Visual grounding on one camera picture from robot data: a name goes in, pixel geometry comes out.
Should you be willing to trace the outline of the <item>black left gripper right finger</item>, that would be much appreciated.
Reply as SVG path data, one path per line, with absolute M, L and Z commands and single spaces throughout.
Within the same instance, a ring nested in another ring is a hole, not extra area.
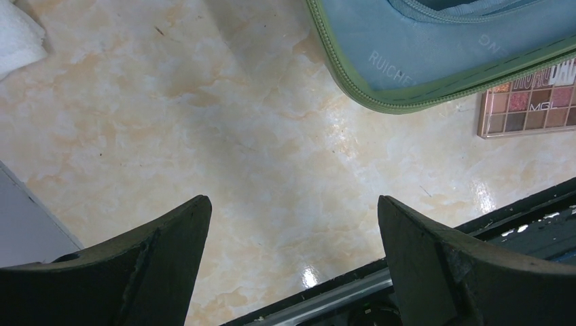
M 575 267 L 515 253 L 390 196 L 378 225 L 404 325 L 574 325 Z

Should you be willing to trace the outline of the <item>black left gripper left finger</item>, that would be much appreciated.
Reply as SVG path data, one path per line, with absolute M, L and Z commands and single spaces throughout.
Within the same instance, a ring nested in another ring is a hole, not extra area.
M 184 324 L 211 213 L 199 195 L 53 262 L 2 268 L 1 324 Z

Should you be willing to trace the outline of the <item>eyeshadow palette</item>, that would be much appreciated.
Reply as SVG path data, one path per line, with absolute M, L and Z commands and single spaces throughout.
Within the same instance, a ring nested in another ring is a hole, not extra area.
M 482 95 L 483 139 L 575 129 L 575 59 L 490 88 Z

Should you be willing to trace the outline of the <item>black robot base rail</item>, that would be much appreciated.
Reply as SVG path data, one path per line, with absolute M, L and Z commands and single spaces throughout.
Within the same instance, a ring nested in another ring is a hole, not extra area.
M 454 228 L 523 255 L 575 267 L 575 180 Z M 238 317 L 233 325 L 404 325 L 386 257 Z

